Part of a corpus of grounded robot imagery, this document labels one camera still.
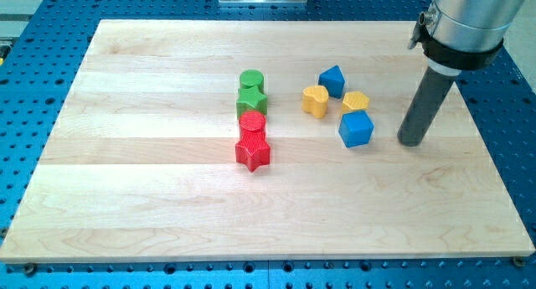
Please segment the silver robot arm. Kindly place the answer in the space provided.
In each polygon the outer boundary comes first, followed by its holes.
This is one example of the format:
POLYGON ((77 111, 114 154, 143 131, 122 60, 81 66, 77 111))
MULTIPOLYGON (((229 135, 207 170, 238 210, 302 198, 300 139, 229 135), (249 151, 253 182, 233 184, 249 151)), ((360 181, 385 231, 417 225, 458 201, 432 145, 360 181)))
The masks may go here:
POLYGON ((409 49, 455 70, 489 66, 525 0, 432 0, 420 13, 409 49))

